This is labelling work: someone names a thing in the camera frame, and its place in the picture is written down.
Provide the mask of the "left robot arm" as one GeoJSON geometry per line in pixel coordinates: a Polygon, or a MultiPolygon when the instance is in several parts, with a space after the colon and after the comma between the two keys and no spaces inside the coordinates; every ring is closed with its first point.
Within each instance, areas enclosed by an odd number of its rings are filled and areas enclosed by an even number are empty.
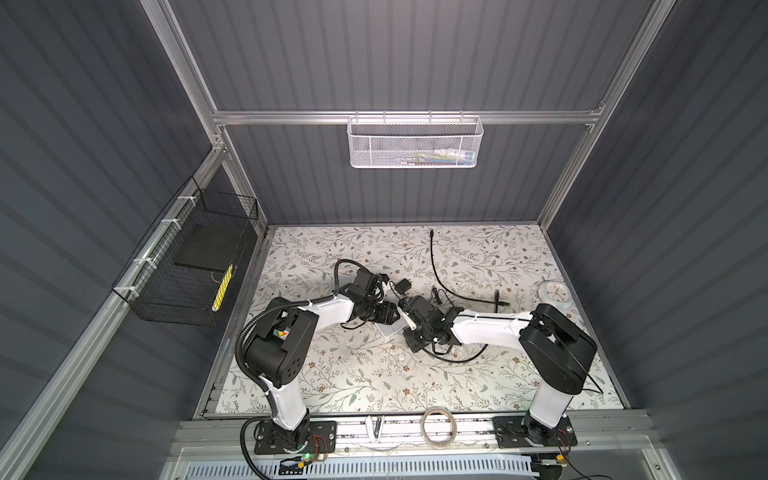
{"type": "Polygon", "coordinates": [[[296,378],[314,335],[351,320],[391,324],[399,318],[396,305],[385,299],[388,275],[340,259],[334,265],[333,281],[333,290],[323,297],[273,298],[244,325],[235,341],[238,368],[264,392],[275,431],[289,438],[308,434],[310,414],[296,378]]]}

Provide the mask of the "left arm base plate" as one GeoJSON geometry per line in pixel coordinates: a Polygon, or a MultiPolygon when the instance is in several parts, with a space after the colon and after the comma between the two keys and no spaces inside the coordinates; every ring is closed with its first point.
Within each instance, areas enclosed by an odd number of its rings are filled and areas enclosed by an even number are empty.
{"type": "Polygon", "coordinates": [[[288,431],[271,420],[257,424],[252,452],[257,455],[333,453],[336,448],[337,423],[312,421],[288,431]]]}

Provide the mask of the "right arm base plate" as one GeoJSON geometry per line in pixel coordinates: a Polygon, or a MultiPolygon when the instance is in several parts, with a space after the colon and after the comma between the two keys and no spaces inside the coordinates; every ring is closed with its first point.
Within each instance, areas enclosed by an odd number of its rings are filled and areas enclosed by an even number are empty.
{"type": "Polygon", "coordinates": [[[565,415],[556,427],[534,420],[530,415],[495,416],[493,431],[500,448],[565,447],[578,445],[571,419],[565,415]]]}

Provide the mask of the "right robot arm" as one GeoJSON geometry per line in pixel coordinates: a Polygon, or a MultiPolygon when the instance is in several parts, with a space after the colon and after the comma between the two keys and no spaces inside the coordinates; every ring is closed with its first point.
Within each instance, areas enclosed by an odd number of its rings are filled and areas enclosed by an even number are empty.
{"type": "Polygon", "coordinates": [[[563,446],[566,410],[584,390],[597,353],[596,342],[555,306],[530,312],[479,313],[461,307],[442,311],[421,296],[398,301],[414,352],[436,345],[483,344],[525,352],[542,383],[517,433],[534,446],[563,446]]]}

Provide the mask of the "white network switch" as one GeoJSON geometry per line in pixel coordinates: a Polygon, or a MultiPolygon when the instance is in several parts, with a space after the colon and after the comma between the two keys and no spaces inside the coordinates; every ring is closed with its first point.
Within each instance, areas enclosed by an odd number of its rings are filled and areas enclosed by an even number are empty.
{"type": "Polygon", "coordinates": [[[376,323],[376,328],[380,332],[380,334],[385,338],[388,339],[392,337],[393,335],[398,334],[403,329],[405,329],[408,326],[408,323],[405,319],[400,318],[396,320],[394,323],[390,325],[385,325],[382,323],[376,323]]]}

